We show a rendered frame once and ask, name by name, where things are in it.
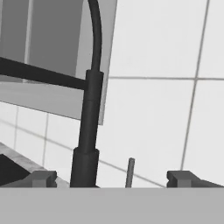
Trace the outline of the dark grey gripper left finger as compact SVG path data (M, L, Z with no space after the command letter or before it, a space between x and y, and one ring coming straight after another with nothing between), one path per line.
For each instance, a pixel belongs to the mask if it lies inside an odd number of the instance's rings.
M3 187L56 187L56 171L34 171L24 179L3 185Z

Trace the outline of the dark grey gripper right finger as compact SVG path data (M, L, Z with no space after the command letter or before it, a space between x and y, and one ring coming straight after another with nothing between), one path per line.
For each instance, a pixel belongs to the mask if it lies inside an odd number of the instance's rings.
M218 185L213 182L209 182L204 179L198 178L190 171L168 171L166 174L168 182L167 187L177 187L177 188L224 188L224 185Z

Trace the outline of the black sink basin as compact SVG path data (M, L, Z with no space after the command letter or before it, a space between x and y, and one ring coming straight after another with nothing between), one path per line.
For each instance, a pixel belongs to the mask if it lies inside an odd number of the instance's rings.
M30 173L4 154L0 154L0 186L24 179Z

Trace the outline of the black sink tap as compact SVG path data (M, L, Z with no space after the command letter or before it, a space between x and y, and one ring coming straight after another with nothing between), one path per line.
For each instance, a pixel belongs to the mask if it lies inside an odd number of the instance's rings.
M0 73L2 75L84 91L79 143L73 150L71 187L96 187L99 162L99 151L95 148L95 145L104 76L104 73L100 71L102 21L98 1L87 0L87 2L92 21L93 53L91 69L86 71L84 80L0 57Z

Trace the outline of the grey tap lever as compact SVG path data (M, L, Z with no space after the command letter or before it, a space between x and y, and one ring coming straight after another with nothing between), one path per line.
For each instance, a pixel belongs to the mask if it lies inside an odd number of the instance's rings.
M129 162L128 162L125 188L131 188L132 187L134 168L135 168L135 159L133 157L130 157Z

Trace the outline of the grey window frame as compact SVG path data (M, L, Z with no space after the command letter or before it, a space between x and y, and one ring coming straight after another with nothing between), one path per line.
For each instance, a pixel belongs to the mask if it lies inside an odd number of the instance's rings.
M83 79L91 67L88 0L0 0L0 56ZM83 92L0 74L0 102L76 120Z

